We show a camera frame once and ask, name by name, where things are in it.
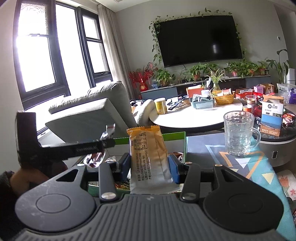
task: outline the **ceiling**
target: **ceiling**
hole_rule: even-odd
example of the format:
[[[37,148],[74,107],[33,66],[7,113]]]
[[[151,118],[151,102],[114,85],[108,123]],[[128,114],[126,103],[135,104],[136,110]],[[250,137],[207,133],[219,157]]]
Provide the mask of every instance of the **ceiling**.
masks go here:
[[[122,9],[131,7],[143,2],[151,1],[151,0],[92,0],[92,1],[101,3],[107,8],[111,9],[112,11],[118,12]],[[268,1],[274,2],[280,6],[284,6],[290,10],[296,11],[296,6],[291,2],[291,0],[268,0]]]

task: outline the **white air purifier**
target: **white air purifier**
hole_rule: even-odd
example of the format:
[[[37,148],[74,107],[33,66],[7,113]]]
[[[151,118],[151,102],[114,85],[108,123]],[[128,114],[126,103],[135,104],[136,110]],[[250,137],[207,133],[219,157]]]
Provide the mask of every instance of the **white air purifier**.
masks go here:
[[[295,69],[289,69],[287,74],[287,83],[295,85]]]

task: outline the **snack box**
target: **snack box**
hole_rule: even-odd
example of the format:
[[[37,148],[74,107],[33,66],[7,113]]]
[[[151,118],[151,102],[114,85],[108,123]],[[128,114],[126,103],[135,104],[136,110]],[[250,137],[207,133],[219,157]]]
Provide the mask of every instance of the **snack box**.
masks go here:
[[[253,89],[248,89],[248,88],[236,89],[235,98],[243,99],[243,98],[246,98],[247,95],[252,95],[252,93],[253,93]]]
[[[284,112],[282,96],[263,95],[260,132],[279,137]]]

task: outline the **red decoration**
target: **red decoration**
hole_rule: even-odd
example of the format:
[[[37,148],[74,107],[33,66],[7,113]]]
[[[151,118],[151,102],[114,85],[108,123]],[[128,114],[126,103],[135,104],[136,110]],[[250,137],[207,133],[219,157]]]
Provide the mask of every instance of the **red decoration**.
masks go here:
[[[136,88],[136,83],[140,83],[140,91],[148,90],[146,81],[148,81],[157,70],[156,65],[148,63],[146,67],[143,67],[142,71],[132,71],[128,73],[130,80],[133,83],[133,87]]]

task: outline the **window frame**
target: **window frame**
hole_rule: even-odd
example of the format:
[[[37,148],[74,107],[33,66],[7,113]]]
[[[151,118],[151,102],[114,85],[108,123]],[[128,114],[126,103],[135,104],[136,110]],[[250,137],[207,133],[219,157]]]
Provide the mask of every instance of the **window frame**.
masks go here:
[[[55,78],[55,83],[39,87],[34,90],[25,90],[25,85],[22,78],[20,62],[17,52],[17,37],[18,37],[18,23],[20,17],[20,10],[22,3],[31,4],[45,4],[48,7],[48,34],[39,35],[38,33],[31,33],[31,38],[46,37],[49,47],[50,61],[52,64],[52,70]],[[33,106],[41,104],[56,96],[65,95],[69,96],[70,91],[64,72],[62,57],[59,49],[59,43],[57,38],[57,26],[55,17],[55,2],[51,0],[18,0],[15,8],[14,22],[13,22],[13,58],[15,66],[15,75],[17,80],[17,86],[19,89],[20,97],[22,100],[24,110],[27,110]]]
[[[19,26],[19,17],[20,17],[20,10],[21,10],[22,3],[45,4],[46,7],[48,8],[47,9],[48,33],[46,35],[41,35],[39,33],[31,33],[29,34],[29,36],[47,38],[50,61],[51,61],[52,70],[55,78],[55,83],[47,86],[43,86],[31,91],[27,91],[27,92],[25,90],[25,85],[22,78],[20,62],[19,62],[19,57],[17,52],[18,26]],[[19,90],[19,94],[21,97],[24,110],[28,110],[36,105],[42,104],[48,100],[51,100],[61,95],[64,95],[64,96],[71,95],[69,86],[67,83],[64,66],[62,62],[62,56],[61,56],[60,47],[59,47],[59,41],[58,41],[58,35],[57,35],[57,22],[56,22],[56,5],[68,7],[75,11],[80,48],[81,48],[84,67],[86,70],[86,75],[88,77],[90,88],[96,87],[96,83],[99,83],[105,80],[113,81],[110,71],[94,73],[91,59],[90,59],[87,41],[99,42],[99,43],[102,43],[102,45],[104,46],[100,24],[99,24],[99,17],[97,14],[92,13],[81,7],[74,7],[65,3],[52,1],[52,0],[17,0],[16,7],[15,7],[15,14],[14,14],[14,22],[13,22],[12,44],[13,44],[15,75],[16,75],[17,86],[18,86],[18,90]],[[100,39],[93,39],[93,38],[86,37],[85,31],[84,31],[84,25],[83,25],[83,16],[89,17],[96,21]],[[106,63],[108,64],[105,51],[104,51],[104,54],[102,55],[102,58],[104,58]],[[41,134],[47,129],[48,129],[47,127],[44,127],[43,129],[39,130],[37,133]]]
[[[81,40],[81,46],[82,46],[83,53],[84,53],[85,65],[86,65],[86,69],[88,70],[88,72],[91,73],[91,76],[89,78],[91,86],[95,87],[96,83],[99,83],[99,82],[102,82],[105,80],[113,81],[105,50],[104,50],[104,54],[102,55],[102,57],[107,62],[109,71],[95,73],[92,63],[91,63],[89,49],[87,46],[87,41],[101,43],[104,46],[98,15],[93,12],[90,12],[84,8],[81,8],[81,7],[77,7],[76,9],[77,9],[78,29],[79,29],[79,35],[80,35],[80,40]],[[96,24],[98,27],[99,39],[86,37],[85,30],[84,30],[83,16],[88,17],[90,19],[94,19],[96,21]]]

